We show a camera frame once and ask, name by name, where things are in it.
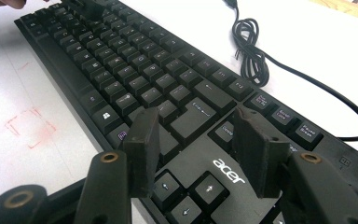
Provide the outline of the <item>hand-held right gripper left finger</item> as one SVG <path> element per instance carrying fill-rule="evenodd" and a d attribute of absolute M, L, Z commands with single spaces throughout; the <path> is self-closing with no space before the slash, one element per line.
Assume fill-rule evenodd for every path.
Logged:
<path fill-rule="evenodd" d="M 158 110 L 150 107 L 140 112 L 124 139 L 123 150 L 130 162 L 130 196 L 150 197 L 160 153 Z"/>

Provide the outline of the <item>black computer keyboard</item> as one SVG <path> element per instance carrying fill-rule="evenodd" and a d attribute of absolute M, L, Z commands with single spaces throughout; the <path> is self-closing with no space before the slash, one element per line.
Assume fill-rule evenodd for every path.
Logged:
<path fill-rule="evenodd" d="M 123 142 L 136 116 L 158 110 L 160 153 L 150 197 L 155 224 L 358 224 L 358 152 L 262 91 L 248 77 L 121 0 L 91 21 L 63 0 L 17 26 L 92 139 L 121 163 L 54 196 L 53 221 L 101 220 L 110 189 L 127 184 Z M 235 158 L 234 110 L 260 113 L 289 140 L 278 198 L 258 198 Z"/>

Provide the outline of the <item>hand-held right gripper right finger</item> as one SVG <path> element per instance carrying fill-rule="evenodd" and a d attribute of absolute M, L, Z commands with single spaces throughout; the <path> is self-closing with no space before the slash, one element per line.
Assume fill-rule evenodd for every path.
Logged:
<path fill-rule="evenodd" d="M 257 111 L 234 110 L 232 146 L 235 158 L 258 198 L 278 198 L 278 167 L 290 155 L 289 140 Z"/>

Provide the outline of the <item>wooden table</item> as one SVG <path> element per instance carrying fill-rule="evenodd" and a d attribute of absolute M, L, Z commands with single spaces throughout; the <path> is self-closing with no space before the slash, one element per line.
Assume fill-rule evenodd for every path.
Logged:
<path fill-rule="evenodd" d="M 313 3 L 328 7 L 358 18 L 358 0 L 310 0 Z"/>

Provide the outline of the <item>white table cover sheet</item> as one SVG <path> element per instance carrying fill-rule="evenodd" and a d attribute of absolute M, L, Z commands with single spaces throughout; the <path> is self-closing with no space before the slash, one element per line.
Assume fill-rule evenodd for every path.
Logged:
<path fill-rule="evenodd" d="M 270 56 L 267 92 L 358 150 L 358 18 L 311 0 L 124 0 L 232 70 L 232 22 L 253 18 Z M 52 77 L 0 7 L 0 194 L 22 184 L 55 192 L 87 170 L 95 147 Z"/>

